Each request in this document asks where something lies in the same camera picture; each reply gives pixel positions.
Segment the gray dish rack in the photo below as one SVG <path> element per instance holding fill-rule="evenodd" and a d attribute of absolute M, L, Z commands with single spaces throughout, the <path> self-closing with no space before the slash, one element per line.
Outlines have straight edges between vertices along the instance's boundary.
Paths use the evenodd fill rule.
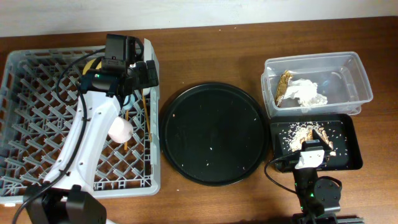
<path fill-rule="evenodd" d="M 159 63 L 148 40 L 144 41 L 144 60 Z M 72 125 L 77 107 L 63 104 L 55 94 L 55 83 L 72 61 L 98 47 L 20 50 L 7 58 L 0 88 L 0 203 L 21 203 L 27 186 L 41 185 L 56 161 Z M 61 96 L 77 99 L 74 83 L 86 62 L 73 66 L 61 83 Z M 150 133 L 146 125 L 142 95 L 129 110 L 134 135 L 124 144 L 109 137 L 99 158 L 94 194 L 96 198 L 153 195 L 160 189 L 160 147 L 158 138 L 159 87 L 146 96 L 149 105 Z M 126 111 L 120 116 L 125 118 Z"/>

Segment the wooden table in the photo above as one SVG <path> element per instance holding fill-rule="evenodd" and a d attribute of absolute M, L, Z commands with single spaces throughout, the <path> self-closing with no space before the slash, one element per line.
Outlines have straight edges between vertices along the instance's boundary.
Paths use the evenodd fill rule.
<path fill-rule="evenodd" d="M 398 212 L 398 17 L 281 22 L 236 26 L 113 32 L 151 40 L 160 62 L 160 107 L 203 82 L 242 88 L 263 107 L 260 77 L 268 58 L 355 51 L 368 73 L 374 99 L 353 116 L 363 168 L 323 172 L 343 182 L 343 215 L 367 223 L 396 223 Z M 10 51 L 103 45 L 105 32 L 0 39 L 3 70 Z M 226 187 L 205 187 L 183 178 L 161 158 L 162 187 L 150 197 L 101 200 L 118 223 L 234 223 L 270 221 L 300 212 L 294 194 L 263 173 Z M 293 185 L 292 174 L 270 175 Z M 0 208 L 9 223 L 16 208 Z M 19 223 L 29 223 L 24 212 Z"/>

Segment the black plate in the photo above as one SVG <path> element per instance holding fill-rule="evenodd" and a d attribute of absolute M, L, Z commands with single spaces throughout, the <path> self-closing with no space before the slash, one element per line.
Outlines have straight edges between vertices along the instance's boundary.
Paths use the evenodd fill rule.
<path fill-rule="evenodd" d="M 258 103 L 231 85 L 207 83 L 178 96 L 160 128 L 163 152 L 184 177 L 204 185 L 232 184 L 256 170 L 269 143 Z"/>
<path fill-rule="evenodd" d="M 356 139 L 353 120 L 347 114 L 328 114 L 311 116 L 285 116 L 271 119 L 271 139 L 274 158 L 291 153 L 288 142 L 290 125 L 316 122 L 325 128 L 330 141 L 333 142 L 336 156 L 318 170 L 356 170 L 362 168 L 363 162 Z M 275 166 L 281 172 L 290 172 L 297 161 L 280 162 Z"/>

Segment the black cable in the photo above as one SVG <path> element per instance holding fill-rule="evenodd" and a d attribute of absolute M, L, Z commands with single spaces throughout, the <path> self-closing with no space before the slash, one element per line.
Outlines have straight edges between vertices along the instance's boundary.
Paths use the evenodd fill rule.
<path fill-rule="evenodd" d="M 139 38 L 136 37 L 136 42 L 139 46 L 139 48 L 141 49 L 141 53 L 139 55 L 136 55 L 136 61 L 139 61 L 142 57 L 142 55 L 144 54 L 144 44 L 142 44 L 141 40 Z"/>
<path fill-rule="evenodd" d="M 127 97 L 127 103 L 123 104 L 123 106 L 127 106 L 127 105 L 130 103 L 130 101 L 131 101 L 131 95 L 129 95 L 129 96 Z"/>
<path fill-rule="evenodd" d="M 68 68 L 65 69 L 65 70 L 63 71 L 63 73 L 61 74 L 60 78 L 58 78 L 58 82 L 57 82 L 57 86 L 56 86 L 57 96 L 58 96 L 58 98 L 59 98 L 60 100 L 62 100 L 62 99 L 61 99 L 61 97 L 60 97 L 60 95 L 59 95 L 59 92 L 58 92 L 58 86 L 59 86 L 60 80 L 62 79 L 62 76 L 65 74 L 65 72 L 66 72 L 70 67 L 72 67 L 74 64 L 78 63 L 80 60 L 86 59 L 87 57 L 89 57 L 89 56 L 91 56 L 91 55 L 94 55 L 94 54 L 96 54 L 96 53 L 98 53 L 98 52 L 101 52 L 101 51 L 103 51 L 103 50 L 104 50 L 104 49 L 96 50 L 96 51 L 94 51 L 93 53 L 90 53 L 90 54 L 88 54 L 88 55 L 85 55 L 85 56 L 79 58 L 78 60 L 72 62 L 72 63 L 68 66 Z M 60 175 L 59 175 L 56 179 L 54 179 L 51 183 L 49 183 L 48 185 L 46 185 L 44 188 L 42 188 L 40 191 L 36 192 L 36 194 L 34 194 L 33 196 L 29 197 L 28 200 L 26 200 L 24 203 L 22 203 L 22 205 L 18 208 L 17 212 L 15 213 L 14 218 L 12 219 L 12 224 L 16 224 L 16 223 L 17 223 L 18 216 L 21 214 L 21 212 L 23 211 L 23 209 L 26 208 L 26 206 L 28 206 L 28 204 L 32 203 L 37 197 L 41 196 L 44 192 L 46 192 L 48 189 L 50 189 L 51 187 L 53 187 L 58 181 L 60 181 L 60 180 L 62 179 L 63 176 L 65 176 L 65 175 L 67 174 L 67 172 L 68 172 L 70 166 L 72 165 L 73 161 L 75 160 L 75 157 L 76 157 L 76 155 L 77 155 L 77 152 L 79 151 L 79 147 L 80 147 L 81 141 L 83 140 L 83 136 L 84 136 L 84 133 L 85 133 L 85 131 L 86 131 L 86 125 L 87 125 L 87 107 L 86 107 L 86 101 L 85 101 L 85 98 L 84 98 L 83 94 L 82 94 L 81 91 L 80 91 L 80 87 L 79 87 L 79 86 L 78 86 L 78 92 L 79 92 L 79 96 L 80 96 L 80 99 L 81 99 L 81 105 L 82 105 L 82 107 L 83 107 L 83 124 L 82 124 L 82 126 L 81 126 L 79 138 L 78 138 L 78 140 L 77 140 L 77 142 L 76 142 L 76 146 L 75 146 L 75 148 L 74 148 L 74 150 L 73 150 L 72 155 L 71 155 L 71 157 L 69 158 L 69 161 L 68 161 L 67 165 L 65 166 L 64 170 L 60 170 Z"/>
<path fill-rule="evenodd" d="M 66 74 L 66 72 L 69 70 L 69 68 L 72 68 L 72 66 L 74 66 L 75 64 L 77 64 L 77 63 L 80 62 L 81 60 L 84 60 L 84 59 L 86 59 L 86 58 L 88 58 L 88 57 L 90 57 L 90 56 L 92 56 L 92 55 L 94 55 L 94 54 L 103 52 L 104 50 L 105 50 L 105 48 L 99 49 L 99 50 L 96 50 L 96 51 L 94 51 L 94 52 L 92 52 L 92 53 L 90 53 L 90 54 L 84 55 L 84 56 L 82 56 L 81 58 L 76 59 L 74 62 L 72 62 L 72 63 L 61 73 L 61 75 L 58 77 L 57 84 L 55 85 L 55 92 L 56 92 L 56 94 L 57 94 L 58 99 L 60 99 L 60 101 L 62 101 L 63 103 L 65 103 L 65 104 L 67 104 L 67 105 L 76 103 L 76 101 L 66 101 L 66 100 L 63 100 L 63 99 L 61 98 L 60 92 L 59 92 L 59 86 L 60 86 L 60 83 L 61 83 L 61 79 L 62 79 L 62 77 L 64 76 L 64 74 Z"/>
<path fill-rule="evenodd" d="M 271 164 L 275 164 L 276 162 L 285 160 L 286 158 L 288 158 L 288 157 L 290 157 L 290 156 L 293 156 L 293 155 L 295 155 L 295 154 L 298 154 L 298 153 L 300 153 L 300 151 L 292 152 L 292 153 L 286 154 L 286 155 L 284 155 L 284 156 L 281 156 L 281 157 L 279 157 L 279 158 L 276 158 L 276 159 L 274 159 L 274 160 L 271 160 L 271 161 L 269 161 L 269 162 L 266 164 L 266 166 L 265 166 L 265 168 L 264 168 L 264 173 L 266 174 L 266 176 L 268 177 L 268 179 L 269 179 L 272 183 L 276 184 L 278 187 L 282 187 L 283 189 L 287 190 L 288 192 L 292 192 L 292 193 L 295 194 L 295 195 L 297 195 L 297 192 L 296 192 L 296 191 L 291 190 L 291 189 L 288 189 L 287 187 L 283 186 L 282 184 L 280 184 L 280 183 L 274 181 L 274 179 L 272 179 L 272 178 L 268 175 L 268 173 L 267 173 L 267 168 L 268 168 L 268 166 L 271 165 Z"/>
<path fill-rule="evenodd" d="M 100 56 L 100 57 L 96 58 L 94 60 L 94 62 L 91 64 L 90 68 L 96 69 L 98 64 L 102 61 L 102 58 L 105 58 L 105 56 Z"/>

